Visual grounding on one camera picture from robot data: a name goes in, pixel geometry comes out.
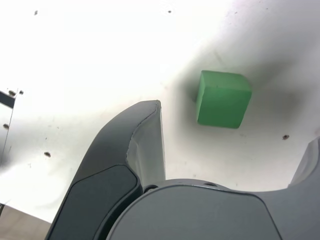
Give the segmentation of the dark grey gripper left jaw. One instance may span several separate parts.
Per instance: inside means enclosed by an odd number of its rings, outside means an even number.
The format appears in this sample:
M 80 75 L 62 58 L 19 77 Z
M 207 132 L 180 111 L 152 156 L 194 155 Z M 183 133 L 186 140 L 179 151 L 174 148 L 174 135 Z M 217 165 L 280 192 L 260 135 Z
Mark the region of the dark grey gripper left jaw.
M 110 120 L 88 148 L 51 224 L 48 240 L 104 240 L 121 213 L 166 178 L 161 102 Z

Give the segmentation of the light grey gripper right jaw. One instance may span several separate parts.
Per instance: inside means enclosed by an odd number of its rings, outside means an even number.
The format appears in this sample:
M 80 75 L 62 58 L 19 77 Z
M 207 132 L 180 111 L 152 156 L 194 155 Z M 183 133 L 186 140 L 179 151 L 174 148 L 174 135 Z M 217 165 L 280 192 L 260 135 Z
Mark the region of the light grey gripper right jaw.
M 285 189 L 236 191 L 170 181 L 135 200 L 109 240 L 317 240 L 320 140 L 311 141 Z

